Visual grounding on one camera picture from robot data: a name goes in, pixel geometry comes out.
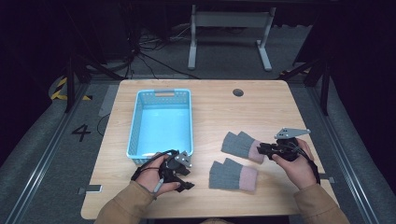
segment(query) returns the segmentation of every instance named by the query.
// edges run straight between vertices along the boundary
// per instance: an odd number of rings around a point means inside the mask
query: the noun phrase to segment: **tan sleeve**
[[[298,191],[294,199],[305,223],[349,223],[343,211],[319,184]]]
[[[131,181],[128,187],[105,204],[95,223],[139,223],[153,200],[154,197],[148,190]]]

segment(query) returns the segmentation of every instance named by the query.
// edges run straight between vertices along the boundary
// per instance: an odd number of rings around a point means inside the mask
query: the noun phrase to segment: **dark background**
[[[98,63],[128,56],[132,31],[131,24],[125,26],[128,17],[120,14],[123,4],[0,1],[1,164],[51,104],[50,85],[64,73],[72,52]],[[279,6],[274,25],[314,24],[296,62],[329,59],[348,115],[396,192],[393,9],[370,0],[348,7]],[[189,22],[191,10],[157,6],[141,7],[139,13],[145,27],[166,38],[172,26]]]

